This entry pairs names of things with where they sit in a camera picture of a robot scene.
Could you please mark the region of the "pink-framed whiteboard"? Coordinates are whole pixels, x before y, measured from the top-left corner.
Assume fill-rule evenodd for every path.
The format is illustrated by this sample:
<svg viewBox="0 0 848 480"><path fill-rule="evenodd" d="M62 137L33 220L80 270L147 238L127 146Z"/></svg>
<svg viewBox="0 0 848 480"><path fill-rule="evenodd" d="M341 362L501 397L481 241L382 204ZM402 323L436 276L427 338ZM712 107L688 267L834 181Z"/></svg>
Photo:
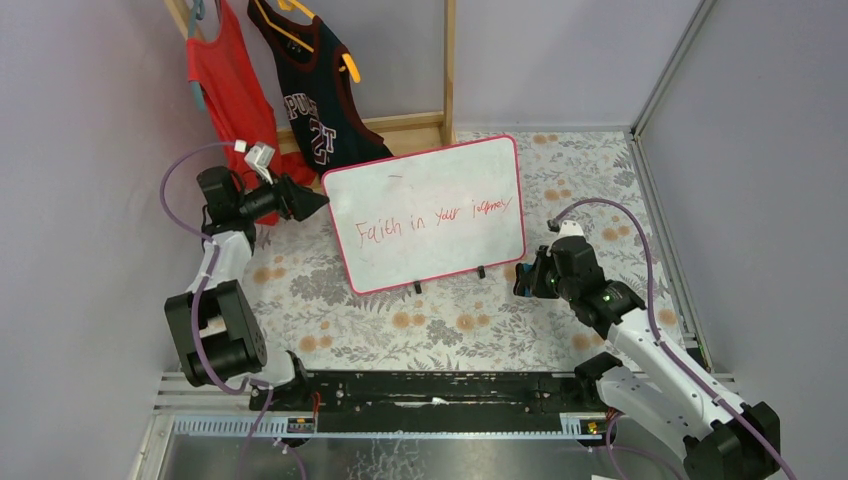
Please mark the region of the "pink-framed whiteboard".
<svg viewBox="0 0 848 480"><path fill-rule="evenodd" d="M509 135L336 169L322 178L351 289L370 294L521 259Z"/></svg>

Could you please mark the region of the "blue and black eraser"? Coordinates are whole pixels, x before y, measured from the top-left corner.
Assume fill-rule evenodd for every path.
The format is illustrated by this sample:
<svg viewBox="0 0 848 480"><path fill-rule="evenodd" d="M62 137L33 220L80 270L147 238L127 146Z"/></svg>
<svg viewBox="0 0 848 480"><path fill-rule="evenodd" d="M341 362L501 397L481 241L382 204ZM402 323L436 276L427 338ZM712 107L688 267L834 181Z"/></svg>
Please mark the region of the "blue and black eraser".
<svg viewBox="0 0 848 480"><path fill-rule="evenodd" d="M535 270L532 264L518 263L515 266L513 294L519 297L532 297Z"/></svg>

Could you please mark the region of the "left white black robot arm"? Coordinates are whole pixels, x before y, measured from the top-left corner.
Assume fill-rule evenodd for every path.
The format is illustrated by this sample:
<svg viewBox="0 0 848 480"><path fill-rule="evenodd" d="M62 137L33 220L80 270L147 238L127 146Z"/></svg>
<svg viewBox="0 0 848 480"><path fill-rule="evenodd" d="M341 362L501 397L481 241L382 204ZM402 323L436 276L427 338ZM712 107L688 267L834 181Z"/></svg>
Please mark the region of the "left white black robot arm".
<svg viewBox="0 0 848 480"><path fill-rule="evenodd" d="M266 216L302 222L328 204L327 196L276 177L247 189L234 171L212 167L197 183L206 201L195 233L204 256L198 275L164 304L182 371L194 387L218 386L260 373L268 362L265 339L241 281Z"/></svg>

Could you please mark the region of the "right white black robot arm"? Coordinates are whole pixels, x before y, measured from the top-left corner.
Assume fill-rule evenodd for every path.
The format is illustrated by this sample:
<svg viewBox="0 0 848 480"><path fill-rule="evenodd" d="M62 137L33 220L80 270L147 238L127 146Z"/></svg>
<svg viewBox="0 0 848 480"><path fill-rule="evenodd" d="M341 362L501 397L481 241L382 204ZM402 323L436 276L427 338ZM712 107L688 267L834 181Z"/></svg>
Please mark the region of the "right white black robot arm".
<svg viewBox="0 0 848 480"><path fill-rule="evenodd" d="M593 247L565 236L515 267L515 295L558 299L608 341L574 369L587 399L631 417L681 460L691 479L766 479L780 465L780 420L727 389L652 327L647 303L606 278Z"/></svg>

